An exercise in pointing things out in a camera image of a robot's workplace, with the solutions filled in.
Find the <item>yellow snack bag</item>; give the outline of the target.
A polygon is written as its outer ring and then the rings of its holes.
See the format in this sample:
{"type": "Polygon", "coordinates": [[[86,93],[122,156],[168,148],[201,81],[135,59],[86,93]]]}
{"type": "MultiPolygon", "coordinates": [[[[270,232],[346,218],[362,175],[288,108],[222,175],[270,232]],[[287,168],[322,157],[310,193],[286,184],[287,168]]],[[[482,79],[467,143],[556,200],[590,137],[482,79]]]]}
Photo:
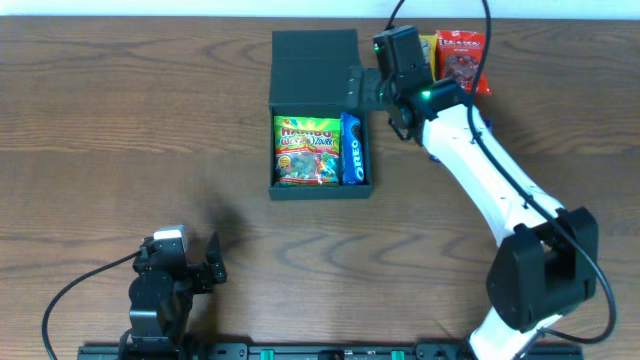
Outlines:
{"type": "Polygon", "coordinates": [[[420,44],[425,58],[425,62],[429,65],[434,81],[438,80],[438,60],[437,60],[437,44],[438,35],[420,35],[420,44]]]}

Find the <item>red snack bag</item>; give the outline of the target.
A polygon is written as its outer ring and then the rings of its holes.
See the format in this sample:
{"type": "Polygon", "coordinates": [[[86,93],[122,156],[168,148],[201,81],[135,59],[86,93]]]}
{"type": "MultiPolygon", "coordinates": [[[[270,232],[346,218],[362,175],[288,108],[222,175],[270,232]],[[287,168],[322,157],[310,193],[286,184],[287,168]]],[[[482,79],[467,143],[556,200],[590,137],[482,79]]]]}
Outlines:
{"type": "Polygon", "coordinates": [[[453,79],[470,94],[484,54],[486,36],[478,32],[460,30],[438,30],[436,35],[438,79],[453,79]]]}

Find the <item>blue Oreo pack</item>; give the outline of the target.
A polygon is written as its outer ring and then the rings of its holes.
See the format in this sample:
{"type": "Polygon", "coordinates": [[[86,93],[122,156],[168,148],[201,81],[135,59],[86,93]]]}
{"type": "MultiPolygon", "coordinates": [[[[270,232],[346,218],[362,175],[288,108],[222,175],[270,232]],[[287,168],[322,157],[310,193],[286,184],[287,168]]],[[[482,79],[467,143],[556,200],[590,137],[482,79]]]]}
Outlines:
{"type": "Polygon", "coordinates": [[[365,180],[361,120],[341,114],[341,169],[343,185],[362,185],[365,180]]]}

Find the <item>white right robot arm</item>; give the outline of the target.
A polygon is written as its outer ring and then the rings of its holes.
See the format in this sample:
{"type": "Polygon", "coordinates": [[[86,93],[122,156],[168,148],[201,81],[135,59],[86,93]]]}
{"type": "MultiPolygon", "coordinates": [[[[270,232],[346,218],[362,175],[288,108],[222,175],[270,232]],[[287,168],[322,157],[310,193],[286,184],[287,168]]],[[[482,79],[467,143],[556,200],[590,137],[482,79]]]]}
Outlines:
{"type": "Polygon", "coordinates": [[[584,208],[566,210],[539,188],[487,129],[453,80],[433,80],[415,27],[376,34],[378,68],[361,103],[386,110],[403,141],[415,141],[459,182],[487,222],[498,251],[486,280],[491,309],[470,335],[475,359],[517,359],[561,317],[593,297],[598,229],[584,208]]]}

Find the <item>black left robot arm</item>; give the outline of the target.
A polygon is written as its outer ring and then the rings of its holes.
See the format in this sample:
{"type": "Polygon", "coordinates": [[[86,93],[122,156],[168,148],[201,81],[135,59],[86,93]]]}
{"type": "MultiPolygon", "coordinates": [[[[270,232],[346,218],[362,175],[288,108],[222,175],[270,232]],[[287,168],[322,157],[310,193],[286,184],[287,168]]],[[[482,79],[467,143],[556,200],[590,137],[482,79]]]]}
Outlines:
{"type": "Polygon", "coordinates": [[[143,239],[129,287],[131,328],[122,335],[119,359],[196,359],[203,354],[195,340],[185,337],[193,297],[208,294],[227,281],[219,236],[214,233],[205,260],[187,260],[183,225],[163,227],[143,239]]]}

